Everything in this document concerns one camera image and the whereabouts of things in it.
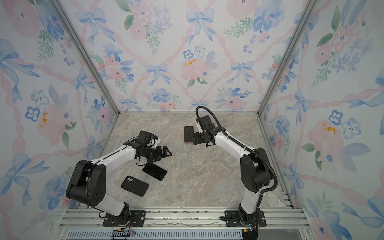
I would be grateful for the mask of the blue-edged black phone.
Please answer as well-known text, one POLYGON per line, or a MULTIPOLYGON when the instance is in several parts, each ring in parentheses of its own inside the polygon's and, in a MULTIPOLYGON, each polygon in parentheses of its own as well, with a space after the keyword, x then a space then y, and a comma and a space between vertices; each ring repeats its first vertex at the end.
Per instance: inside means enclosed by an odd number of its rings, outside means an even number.
POLYGON ((184 127, 184 142, 185 143, 193 143, 194 141, 194 127, 193 126, 185 126, 184 127))

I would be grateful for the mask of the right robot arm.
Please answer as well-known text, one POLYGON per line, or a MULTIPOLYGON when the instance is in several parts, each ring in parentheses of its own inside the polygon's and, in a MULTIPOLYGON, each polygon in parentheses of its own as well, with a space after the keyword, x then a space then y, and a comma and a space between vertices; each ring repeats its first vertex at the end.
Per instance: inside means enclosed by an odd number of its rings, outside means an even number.
POLYGON ((218 127, 188 136, 194 145, 219 146, 240 161, 241 180, 246 190, 239 205, 237 221, 244 226, 257 226, 264 193, 273 191, 278 184, 266 151, 263 148, 252 149, 218 127))

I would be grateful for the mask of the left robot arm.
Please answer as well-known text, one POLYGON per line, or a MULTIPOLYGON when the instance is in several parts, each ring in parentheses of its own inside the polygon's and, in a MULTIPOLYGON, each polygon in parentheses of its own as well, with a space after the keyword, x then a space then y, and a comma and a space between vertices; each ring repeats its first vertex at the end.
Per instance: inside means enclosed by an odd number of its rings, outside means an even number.
POLYGON ((137 158, 148 163, 172 156, 166 147, 125 142, 120 148, 92 161, 81 160, 74 169, 66 190, 66 197, 106 213, 106 218, 125 226, 132 219, 129 205, 107 193, 107 176, 121 165, 137 158))

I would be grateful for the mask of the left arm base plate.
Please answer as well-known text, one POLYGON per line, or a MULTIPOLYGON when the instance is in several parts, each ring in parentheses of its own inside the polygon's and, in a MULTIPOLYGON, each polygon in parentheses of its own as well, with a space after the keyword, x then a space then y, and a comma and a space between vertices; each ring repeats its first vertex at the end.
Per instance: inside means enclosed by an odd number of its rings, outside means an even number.
POLYGON ((143 227, 146 211, 123 211, 119 216, 106 214, 103 227, 143 227))

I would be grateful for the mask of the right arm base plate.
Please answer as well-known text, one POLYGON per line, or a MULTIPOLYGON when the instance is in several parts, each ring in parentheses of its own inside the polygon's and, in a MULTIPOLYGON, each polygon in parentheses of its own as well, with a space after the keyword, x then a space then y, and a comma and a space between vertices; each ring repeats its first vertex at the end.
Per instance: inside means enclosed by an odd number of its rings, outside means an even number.
POLYGON ((221 221, 226 223, 227 227, 266 227, 266 217, 264 212, 257 209, 253 214, 246 214, 243 211, 225 211, 221 221))

